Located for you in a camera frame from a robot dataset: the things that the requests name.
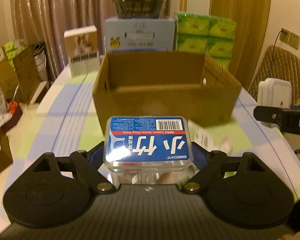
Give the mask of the white power adapter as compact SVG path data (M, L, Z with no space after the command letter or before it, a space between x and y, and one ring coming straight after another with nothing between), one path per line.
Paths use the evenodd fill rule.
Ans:
M290 82L275 78L266 78L258 84L257 107L254 118L268 128L278 127L277 110L270 108L289 109L292 103L292 86Z

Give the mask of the blue dental floss box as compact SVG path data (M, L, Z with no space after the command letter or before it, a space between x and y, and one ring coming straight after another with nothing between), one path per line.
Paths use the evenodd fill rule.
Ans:
M193 162L189 128L181 116L113 116L103 162L116 173L179 172Z

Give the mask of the quilted brown chair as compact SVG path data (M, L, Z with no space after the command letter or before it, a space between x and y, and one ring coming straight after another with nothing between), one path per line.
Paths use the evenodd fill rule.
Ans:
M297 56L280 47L268 46L248 93L257 99L258 84L270 77L290 82L292 105L300 106L300 59Z

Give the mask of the brown cardboard floor box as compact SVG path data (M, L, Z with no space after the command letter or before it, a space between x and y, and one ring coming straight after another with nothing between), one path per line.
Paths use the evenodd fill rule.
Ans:
M24 49L13 59L11 66L6 58L0 61L0 88L6 101L30 104L36 97L42 79L35 63L33 50Z

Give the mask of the white photo product box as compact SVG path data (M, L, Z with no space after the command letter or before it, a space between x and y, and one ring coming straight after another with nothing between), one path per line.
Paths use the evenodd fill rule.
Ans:
M72 77L99 70L100 54L95 25L66 30L64 42Z

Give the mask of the green tissue pack bundle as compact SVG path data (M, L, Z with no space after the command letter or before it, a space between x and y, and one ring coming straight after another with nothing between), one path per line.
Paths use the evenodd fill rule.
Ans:
M230 68L237 23L228 18L176 12L174 49L207 54L224 69Z

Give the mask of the light blue carton box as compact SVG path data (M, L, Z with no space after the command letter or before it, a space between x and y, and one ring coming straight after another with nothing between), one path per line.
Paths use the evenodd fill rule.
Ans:
M175 20L172 18L108 18L104 22L104 47L112 50L172 50Z

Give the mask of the brown curtain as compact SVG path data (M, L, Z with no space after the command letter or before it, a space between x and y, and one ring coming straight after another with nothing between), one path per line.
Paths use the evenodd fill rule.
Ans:
M47 73L54 81L68 64L64 32L97 27L99 52L104 52L104 22L117 16L113 0L10 0L15 37L46 45Z

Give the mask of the wall power socket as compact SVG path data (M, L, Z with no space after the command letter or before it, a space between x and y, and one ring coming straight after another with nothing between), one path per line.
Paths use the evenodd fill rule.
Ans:
M288 44L290 47L296 50L298 50L300 47L300 36L295 33L291 33L284 28L282 28L280 31L280 41Z

